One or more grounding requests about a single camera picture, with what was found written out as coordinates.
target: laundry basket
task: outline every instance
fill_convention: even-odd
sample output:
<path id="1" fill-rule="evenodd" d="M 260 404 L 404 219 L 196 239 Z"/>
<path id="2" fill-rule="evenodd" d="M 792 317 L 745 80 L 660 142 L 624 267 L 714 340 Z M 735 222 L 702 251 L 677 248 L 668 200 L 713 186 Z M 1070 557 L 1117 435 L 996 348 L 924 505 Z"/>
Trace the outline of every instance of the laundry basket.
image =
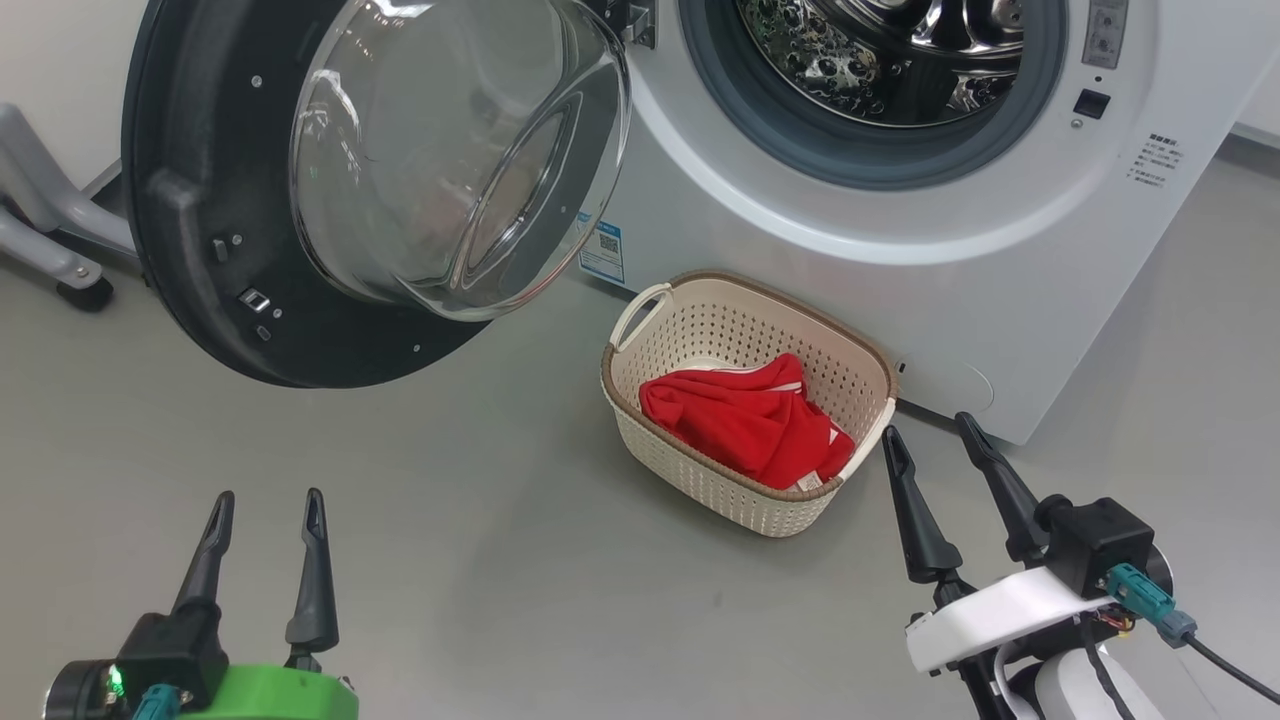
<path id="1" fill-rule="evenodd" d="M 655 305 L 637 319 L 650 301 Z M 672 370 L 753 368 L 783 352 L 800 357 L 809 400 L 855 443 L 849 464 L 819 488 L 763 486 L 686 446 L 640 410 L 640 386 Z M 870 342 L 818 310 L 722 272 L 690 273 L 641 292 L 613 328 L 602 379 L 632 455 L 689 497 L 774 538 L 804 530 L 827 509 L 874 450 L 897 404 L 897 377 Z"/>

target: robotic arm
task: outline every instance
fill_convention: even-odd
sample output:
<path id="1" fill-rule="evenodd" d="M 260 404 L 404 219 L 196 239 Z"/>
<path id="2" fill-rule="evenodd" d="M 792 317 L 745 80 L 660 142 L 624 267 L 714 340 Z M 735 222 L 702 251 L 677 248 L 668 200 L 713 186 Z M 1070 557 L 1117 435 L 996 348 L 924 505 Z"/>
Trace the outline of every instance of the robotic arm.
<path id="1" fill-rule="evenodd" d="M 320 491 L 307 492 L 307 546 L 284 666 L 230 665 L 218 641 L 218 575 L 232 541 L 236 496 L 218 496 L 168 615 L 138 619 L 113 660 L 77 660 L 58 674 L 45 720 L 356 720 L 346 678 L 320 673 L 314 653 L 338 644 L 329 527 Z"/>
<path id="2" fill-rule="evenodd" d="M 1171 647 L 1192 646 L 1280 703 L 1196 639 L 1196 621 L 1175 609 L 1172 575 L 1149 525 L 1111 498 L 1079 507 L 1060 495 L 1037 502 L 972 415 L 956 415 L 956 428 L 987 478 L 1009 559 L 1024 570 L 980 591 L 960 579 L 960 551 L 938 529 L 902 436 L 886 429 L 906 574 L 934 584 L 934 610 L 913 615 L 906 628 L 916 670 L 957 673 L 982 720 L 1160 720 L 1124 667 L 1098 650 L 1146 619 Z M 1007 676 L 1006 666 L 1028 657 L 1037 662 Z"/>

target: black cable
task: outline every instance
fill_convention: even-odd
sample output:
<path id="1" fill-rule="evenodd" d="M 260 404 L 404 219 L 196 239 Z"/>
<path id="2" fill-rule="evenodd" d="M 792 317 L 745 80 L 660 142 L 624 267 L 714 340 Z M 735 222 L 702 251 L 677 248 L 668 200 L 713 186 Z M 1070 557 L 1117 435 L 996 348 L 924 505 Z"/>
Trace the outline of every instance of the black cable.
<path id="1" fill-rule="evenodd" d="M 1217 665 L 1219 667 L 1222 669 L 1224 673 L 1226 673 L 1228 675 L 1230 675 L 1230 676 L 1235 678 L 1236 680 L 1244 683 L 1245 685 L 1248 685 L 1251 689 L 1253 689 L 1254 692 L 1257 692 L 1262 697 L 1270 700 L 1271 702 L 1274 702 L 1276 705 L 1280 705 L 1280 693 L 1277 693 L 1274 689 L 1271 689 L 1271 688 L 1263 685 L 1262 683 L 1254 680 L 1244 670 L 1240 670 L 1235 665 L 1231 665 L 1230 662 L 1228 662 L 1228 661 L 1222 660 L 1221 657 L 1219 657 L 1219 655 L 1216 652 L 1213 652 L 1212 650 L 1204 647 L 1204 643 L 1199 642 L 1199 639 L 1196 637 L 1196 633 L 1187 633 L 1185 635 L 1183 635 L 1183 639 L 1187 641 L 1187 644 L 1192 650 L 1194 650 L 1196 652 L 1203 655 L 1204 660 L 1208 660 L 1213 665 Z"/>
<path id="2" fill-rule="evenodd" d="M 1093 618 L 1082 614 L 1076 616 L 1076 624 L 1080 626 L 1080 641 L 1084 643 L 1084 653 L 1089 656 L 1089 665 L 1093 665 L 1093 671 L 1098 675 L 1098 684 L 1102 685 L 1102 692 L 1107 693 L 1107 697 L 1115 703 L 1116 712 L 1120 714 L 1123 720 L 1135 720 L 1129 706 L 1120 697 L 1116 684 L 1111 682 L 1111 673 L 1107 673 L 1107 666 L 1102 664 L 1102 657 L 1098 656 L 1098 646 L 1093 642 Z"/>

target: brown basket rim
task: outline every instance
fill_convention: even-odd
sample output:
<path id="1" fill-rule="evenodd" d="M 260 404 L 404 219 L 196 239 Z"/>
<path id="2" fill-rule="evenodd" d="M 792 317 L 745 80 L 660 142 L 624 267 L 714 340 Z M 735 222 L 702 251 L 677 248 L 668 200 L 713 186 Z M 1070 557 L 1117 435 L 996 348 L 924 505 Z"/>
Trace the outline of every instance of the brown basket rim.
<path id="1" fill-rule="evenodd" d="M 750 278 L 727 270 L 694 270 L 691 273 L 685 273 L 682 275 L 676 277 L 675 279 L 671 281 L 669 284 L 672 288 L 677 288 L 681 284 L 704 279 L 723 281 L 731 284 L 744 287 L 753 292 L 758 292 L 768 297 L 769 300 L 773 300 L 776 302 L 791 307 L 792 310 L 797 310 L 805 315 L 809 315 L 812 319 L 818 320 L 832 332 L 845 337 L 849 341 L 852 341 L 854 345 L 858 345 L 863 350 L 870 352 L 872 356 L 876 357 L 876 360 L 879 363 L 881 370 L 884 372 L 884 378 L 888 379 L 888 400 L 893 402 L 897 401 L 897 392 L 899 392 L 897 375 L 890 368 L 890 363 L 884 357 L 884 352 L 874 342 L 858 334 L 858 332 L 855 332 L 845 323 L 837 320 L 836 318 L 832 318 L 831 315 L 823 313 L 822 310 L 818 310 L 817 307 L 813 307 L 812 305 L 808 305 L 805 302 L 801 302 L 791 297 L 790 295 L 782 293 L 763 283 L 755 282 Z M 664 428 L 662 428 L 649 418 L 645 418 L 644 413 L 632 407 L 631 404 L 622 397 L 622 393 L 613 383 L 613 373 L 612 373 L 613 356 L 617 355 L 617 352 L 618 350 L 617 347 L 613 346 L 612 342 L 607 343 L 604 346 L 604 357 L 600 361 L 600 379 L 603 380 L 604 384 L 604 392 L 609 396 L 609 401 L 613 404 L 614 407 L 626 413 L 628 418 L 639 423 L 644 429 L 658 436 L 658 438 L 660 438 L 662 441 L 667 442 L 668 445 L 678 450 L 685 457 L 689 457 L 694 462 L 698 462 L 699 465 L 707 468 L 713 473 L 730 478 L 735 483 L 742 486 L 744 488 L 756 495 L 762 495 L 769 500 L 776 500 L 780 502 L 808 502 L 812 500 L 818 500 L 819 497 L 836 492 L 837 489 L 840 489 L 841 486 L 845 484 L 846 480 L 837 479 L 835 482 L 826 483 L 822 487 L 810 491 L 782 492 L 780 489 L 773 489 L 765 484 L 753 480 L 751 478 L 748 478 L 746 475 L 731 468 L 727 468 L 717 462 L 716 460 L 712 460 L 710 457 L 703 455 L 701 452 L 698 452 L 692 447 L 689 447 L 676 436 L 671 434 L 669 432 L 667 432 Z"/>

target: blue and white label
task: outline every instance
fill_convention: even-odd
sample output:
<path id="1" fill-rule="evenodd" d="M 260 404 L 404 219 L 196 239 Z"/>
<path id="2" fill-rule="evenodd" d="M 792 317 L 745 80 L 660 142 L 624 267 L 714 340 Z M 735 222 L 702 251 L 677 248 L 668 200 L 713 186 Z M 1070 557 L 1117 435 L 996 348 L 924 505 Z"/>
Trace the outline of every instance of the blue and white label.
<path id="1" fill-rule="evenodd" d="M 591 223 L 591 215 L 579 213 L 577 222 L 586 227 Z M 598 223 L 595 232 L 579 252 L 577 264 L 598 278 L 618 284 L 626 282 L 626 274 L 622 272 L 622 228 L 603 220 Z"/>

